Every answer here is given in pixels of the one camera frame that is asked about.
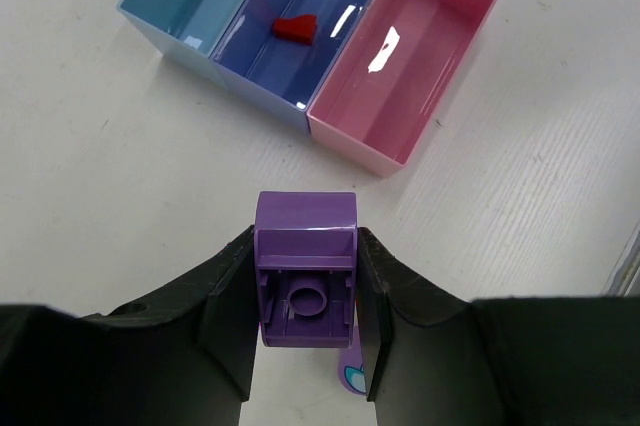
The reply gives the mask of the purple butterfly lego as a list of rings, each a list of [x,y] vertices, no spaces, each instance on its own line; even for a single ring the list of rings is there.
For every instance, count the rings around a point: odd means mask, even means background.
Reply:
[[[356,195],[263,191],[253,240],[264,344],[348,347],[354,329]]]

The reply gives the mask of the purple lego with paw print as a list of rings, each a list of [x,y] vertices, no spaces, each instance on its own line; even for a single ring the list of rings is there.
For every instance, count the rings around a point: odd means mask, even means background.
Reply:
[[[340,351],[337,371],[338,378],[347,391],[356,395],[366,395],[365,375],[359,346],[353,344],[350,348]]]

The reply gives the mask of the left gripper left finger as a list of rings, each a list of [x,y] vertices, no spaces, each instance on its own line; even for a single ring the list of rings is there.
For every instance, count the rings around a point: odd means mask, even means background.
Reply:
[[[253,233],[113,312],[1,309],[5,425],[235,425],[257,347]]]

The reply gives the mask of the small red lego slope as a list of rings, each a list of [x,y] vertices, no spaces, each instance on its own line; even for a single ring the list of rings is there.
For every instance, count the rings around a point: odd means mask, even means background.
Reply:
[[[317,31],[317,16],[303,14],[295,17],[279,17],[272,26],[272,34],[282,40],[311,46]]]

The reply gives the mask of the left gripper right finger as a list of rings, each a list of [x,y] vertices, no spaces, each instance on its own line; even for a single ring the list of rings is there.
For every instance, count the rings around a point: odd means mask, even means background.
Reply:
[[[381,425],[635,425],[634,296],[467,302],[358,238],[367,398]]]

